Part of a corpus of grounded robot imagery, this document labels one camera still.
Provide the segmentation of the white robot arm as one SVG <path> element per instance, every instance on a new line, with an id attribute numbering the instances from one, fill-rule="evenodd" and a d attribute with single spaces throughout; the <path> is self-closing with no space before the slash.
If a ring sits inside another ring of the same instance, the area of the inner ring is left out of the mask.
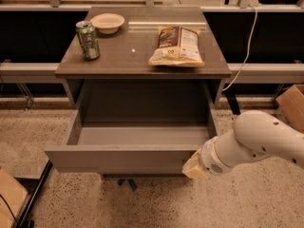
<path id="1" fill-rule="evenodd" d="M 304 134 L 268 113 L 252 110 L 237 116 L 228 132 L 207 141 L 184 164 L 193 180 L 223 175 L 235 166 L 279 157 L 304 168 Z"/>

